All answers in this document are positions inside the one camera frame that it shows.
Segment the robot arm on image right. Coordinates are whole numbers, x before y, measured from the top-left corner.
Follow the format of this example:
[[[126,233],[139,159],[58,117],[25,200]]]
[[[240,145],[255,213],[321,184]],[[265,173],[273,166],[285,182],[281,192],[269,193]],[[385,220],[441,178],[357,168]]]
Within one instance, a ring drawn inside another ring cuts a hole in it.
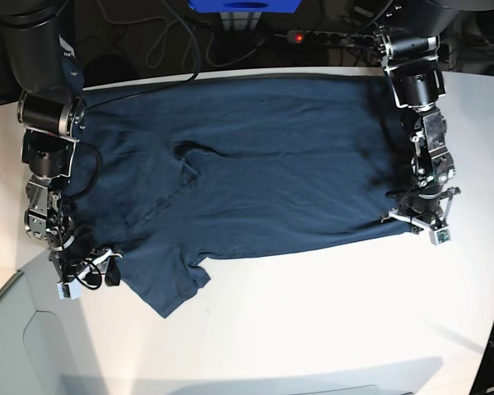
[[[446,121],[436,102],[445,95],[439,66],[440,34],[461,12],[494,11],[494,1],[388,1],[375,22],[381,67],[403,111],[402,126],[413,144],[412,177],[388,219],[412,232],[427,230],[435,245],[450,240],[447,216],[459,188],[448,188],[456,171],[445,142]]]

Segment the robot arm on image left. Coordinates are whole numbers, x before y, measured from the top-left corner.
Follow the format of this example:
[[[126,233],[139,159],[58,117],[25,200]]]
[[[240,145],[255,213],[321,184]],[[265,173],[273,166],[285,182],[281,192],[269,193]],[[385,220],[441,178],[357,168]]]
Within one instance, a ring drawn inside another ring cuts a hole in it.
[[[0,32],[13,76],[21,87],[17,117],[24,127],[21,160],[31,177],[26,233],[47,243],[58,274],[62,299],[76,299],[82,289],[118,286],[121,253],[99,246],[91,224],[75,218],[75,203],[96,185],[102,158],[90,144],[95,168],[83,190],[65,188],[84,127],[84,78],[72,44],[71,6],[67,1],[0,1]]]

